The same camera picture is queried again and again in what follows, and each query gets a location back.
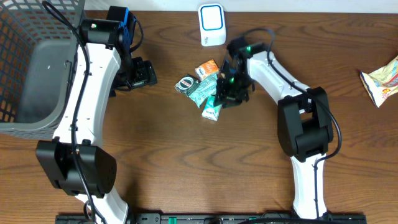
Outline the teal snack packet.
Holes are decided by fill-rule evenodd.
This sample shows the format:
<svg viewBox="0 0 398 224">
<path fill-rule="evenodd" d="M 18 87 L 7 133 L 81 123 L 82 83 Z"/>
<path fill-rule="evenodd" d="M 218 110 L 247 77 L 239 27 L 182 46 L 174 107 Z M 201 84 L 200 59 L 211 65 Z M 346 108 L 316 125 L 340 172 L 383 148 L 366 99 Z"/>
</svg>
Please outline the teal snack packet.
<svg viewBox="0 0 398 224">
<path fill-rule="evenodd" d="M 189 95 L 189 98 L 200 107 L 201 104 L 210 96 L 216 93 L 217 75 L 210 75 L 202 80 L 198 87 Z"/>
</svg>

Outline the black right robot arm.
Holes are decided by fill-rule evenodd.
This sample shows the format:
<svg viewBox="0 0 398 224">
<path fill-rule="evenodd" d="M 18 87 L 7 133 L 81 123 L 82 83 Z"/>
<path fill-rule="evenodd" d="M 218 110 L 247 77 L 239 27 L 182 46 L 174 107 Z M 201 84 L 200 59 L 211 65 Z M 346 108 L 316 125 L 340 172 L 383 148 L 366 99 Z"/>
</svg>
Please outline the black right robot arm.
<svg viewBox="0 0 398 224">
<path fill-rule="evenodd" d="M 304 219 L 326 215 L 323 165 L 333 140 L 332 120 L 324 89 L 310 88 L 295 79 L 263 43 L 232 40 L 221 68 L 214 104 L 222 108 L 248 101 L 258 83 L 277 105 L 277 137 L 292 161 L 295 198 L 293 210 Z"/>
</svg>

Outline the green Zam-Buk tin box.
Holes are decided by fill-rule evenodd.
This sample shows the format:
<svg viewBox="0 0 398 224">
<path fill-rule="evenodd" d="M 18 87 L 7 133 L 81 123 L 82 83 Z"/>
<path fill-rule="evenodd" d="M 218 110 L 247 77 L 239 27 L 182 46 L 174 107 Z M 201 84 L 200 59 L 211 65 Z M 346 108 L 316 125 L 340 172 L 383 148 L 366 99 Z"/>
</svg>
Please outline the green Zam-Buk tin box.
<svg viewBox="0 0 398 224">
<path fill-rule="evenodd" d="M 175 89 L 185 96 L 190 96 L 198 88 L 199 84 L 200 82 L 197 78 L 186 74 L 175 84 Z"/>
</svg>

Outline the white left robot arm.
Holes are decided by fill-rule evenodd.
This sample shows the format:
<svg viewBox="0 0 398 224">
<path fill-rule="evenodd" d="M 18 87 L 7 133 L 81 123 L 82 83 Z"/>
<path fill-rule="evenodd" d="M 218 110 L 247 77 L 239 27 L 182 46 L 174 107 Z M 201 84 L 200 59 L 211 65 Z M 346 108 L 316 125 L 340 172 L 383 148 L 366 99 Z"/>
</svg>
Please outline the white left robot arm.
<svg viewBox="0 0 398 224">
<path fill-rule="evenodd" d="M 37 159 L 50 183 L 83 202 L 73 223 L 134 223 L 130 206 L 115 188 L 117 163 L 103 149 L 103 121 L 110 96 L 155 85 L 150 61 L 133 57 L 141 27 L 126 7 L 112 6 L 105 19 L 83 19 L 72 27 L 78 48 L 72 87 L 60 124 L 39 141 Z"/>
</svg>

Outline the orange white small box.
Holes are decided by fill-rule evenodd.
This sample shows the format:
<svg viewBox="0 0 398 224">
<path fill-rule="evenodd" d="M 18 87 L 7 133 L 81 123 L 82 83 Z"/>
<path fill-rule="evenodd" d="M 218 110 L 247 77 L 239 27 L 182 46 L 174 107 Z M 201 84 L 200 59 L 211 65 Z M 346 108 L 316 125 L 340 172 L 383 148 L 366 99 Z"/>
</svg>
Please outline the orange white small box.
<svg viewBox="0 0 398 224">
<path fill-rule="evenodd" d="M 219 67 L 217 66 L 214 59 L 211 59 L 211 60 L 199 65 L 195 69 L 195 73 L 199 77 L 200 81 L 203 81 L 210 75 L 217 75 L 217 74 L 219 74 L 219 72 L 220 72 Z"/>
</svg>

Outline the small teal tissue packet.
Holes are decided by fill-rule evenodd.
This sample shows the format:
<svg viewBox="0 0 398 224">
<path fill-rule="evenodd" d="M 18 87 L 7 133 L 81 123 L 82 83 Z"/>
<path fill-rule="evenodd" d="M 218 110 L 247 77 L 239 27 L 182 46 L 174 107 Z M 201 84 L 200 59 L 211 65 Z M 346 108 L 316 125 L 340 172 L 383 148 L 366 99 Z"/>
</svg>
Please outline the small teal tissue packet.
<svg viewBox="0 0 398 224">
<path fill-rule="evenodd" d="M 218 120 L 222 106 L 221 105 L 216 106 L 215 99 L 216 99 L 215 96 L 209 96 L 207 98 L 206 105 L 201 114 L 202 117 L 213 121 Z"/>
</svg>

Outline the yellow white snack bag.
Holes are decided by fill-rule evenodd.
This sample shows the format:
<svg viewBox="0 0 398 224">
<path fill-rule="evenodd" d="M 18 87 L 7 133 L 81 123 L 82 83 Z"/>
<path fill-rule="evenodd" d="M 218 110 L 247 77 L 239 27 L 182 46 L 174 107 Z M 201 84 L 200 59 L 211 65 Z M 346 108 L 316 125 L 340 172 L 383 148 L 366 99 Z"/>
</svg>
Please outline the yellow white snack bag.
<svg viewBox="0 0 398 224">
<path fill-rule="evenodd" d="M 374 105 L 380 108 L 389 96 L 397 93 L 397 57 L 369 74 L 360 72 L 359 77 Z"/>
</svg>

